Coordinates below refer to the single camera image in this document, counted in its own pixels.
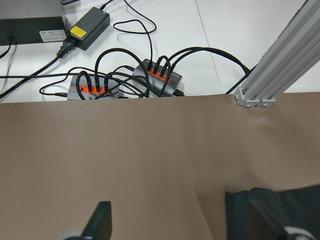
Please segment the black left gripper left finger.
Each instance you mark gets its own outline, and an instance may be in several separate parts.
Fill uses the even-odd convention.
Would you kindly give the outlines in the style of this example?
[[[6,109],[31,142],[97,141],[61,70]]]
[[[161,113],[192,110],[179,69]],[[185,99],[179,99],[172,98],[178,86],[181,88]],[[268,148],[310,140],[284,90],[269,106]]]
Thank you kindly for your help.
[[[112,236],[112,208],[110,201],[100,201],[87,222],[82,240],[110,240]]]

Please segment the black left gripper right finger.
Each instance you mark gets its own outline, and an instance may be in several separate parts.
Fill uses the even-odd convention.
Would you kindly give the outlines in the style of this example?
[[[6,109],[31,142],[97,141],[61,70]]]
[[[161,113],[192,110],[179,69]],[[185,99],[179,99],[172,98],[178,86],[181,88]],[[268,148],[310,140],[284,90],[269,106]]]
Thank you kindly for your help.
[[[247,233],[251,240],[290,240],[285,227],[258,200],[250,200],[247,210]]]

